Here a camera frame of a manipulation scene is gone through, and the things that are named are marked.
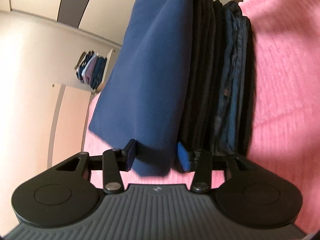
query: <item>purple folded shirt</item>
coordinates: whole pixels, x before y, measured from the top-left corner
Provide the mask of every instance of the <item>purple folded shirt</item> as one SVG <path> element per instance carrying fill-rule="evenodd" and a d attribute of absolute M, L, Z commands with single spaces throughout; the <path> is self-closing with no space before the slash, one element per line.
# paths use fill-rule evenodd
<path fill-rule="evenodd" d="M 94 72 L 94 68 L 96 66 L 98 58 L 98 56 L 95 56 L 94 59 L 91 60 L 87 72 L 84 74 L 84 80 L 86 84 L 90 84 L 90 79 L 92 78 L 92 74 Z"/>

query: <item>metal rivet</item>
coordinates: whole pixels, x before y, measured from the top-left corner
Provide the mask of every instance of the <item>metal rivet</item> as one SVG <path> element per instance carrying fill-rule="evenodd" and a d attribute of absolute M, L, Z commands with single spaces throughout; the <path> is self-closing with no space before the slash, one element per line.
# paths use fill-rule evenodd
<path fill-rule="evenodd" d="M 208 184 L 205 182 L 197 182 L 192 187 L 196 191 L 205 191 L 209 188 Z"/>
<path fill-rule="evenodd" d="M 106 184 L 105 187 L 107 190 L 110 190 L 110 191 L 121 189 L 121 185 L 117 182 L 110 182 L 110 183 Z"/>

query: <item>navy blue cloth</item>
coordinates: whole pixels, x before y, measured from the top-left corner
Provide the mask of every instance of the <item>navy blue cloth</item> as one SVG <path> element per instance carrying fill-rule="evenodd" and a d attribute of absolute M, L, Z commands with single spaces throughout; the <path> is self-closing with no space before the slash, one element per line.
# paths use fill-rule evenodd
<path fill-rule="evenodd" d="M 242 16 L 242 11 L 236 2 L 230 2 L 230 10 L 236 20 L 236 60 L 234 67 L 234 78 L 232 82 L 232 94 L 229 113 L 228 144 L 233 151 L 237 151 L 239 124 L 242 110 L 242 99 L 244 91 L 244 74 L 246 62 L 246 48 L 248 30 L 246 25 L 247 17 Z"/>
<path fill-rule="evenodd" d="M 112 147 L 136 139 L 133 169 L 164 176 L 177 135 L 191 60 L 193 0 L 136 0 L 124 43 L 89 130 Z"/>

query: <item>pink textured fabric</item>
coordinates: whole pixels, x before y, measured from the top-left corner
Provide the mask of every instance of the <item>pink textured fabric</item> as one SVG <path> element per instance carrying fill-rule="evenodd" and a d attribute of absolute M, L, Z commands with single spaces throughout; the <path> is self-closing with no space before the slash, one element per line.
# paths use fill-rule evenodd
<path fill-rule="evenodd" d="M 240 3 L 255 36 L 257 100 L 248 158 L 294 183 L 303 194 L 296 224 L 320 229 L 320 0 L 245 0 Z M 96 96 L 91 103 L 91 120 Z M 87 130 L 84 150 L 100 155 L 110 145 Z M 193 174 L 171 171 L 164 178 L 122 172 L 128 183 L 190 187 Z M 212 187 L 223 183 L 212 172 Z M 102 172 L 91 182 L 102 187 Z"/>

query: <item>folded blue fabric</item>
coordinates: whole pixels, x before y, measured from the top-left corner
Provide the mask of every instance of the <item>folded blue fabric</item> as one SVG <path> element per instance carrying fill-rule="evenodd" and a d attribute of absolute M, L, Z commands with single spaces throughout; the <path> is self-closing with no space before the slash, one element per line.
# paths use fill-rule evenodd
<path fill-rule="evenodd" d="M 166 175 L 177 153 L 192 10 L 192 0 L 135 1 L 118 60 L 89 125 L 112 147 L 136 139 L 132 168 L 140 176 Z"/>

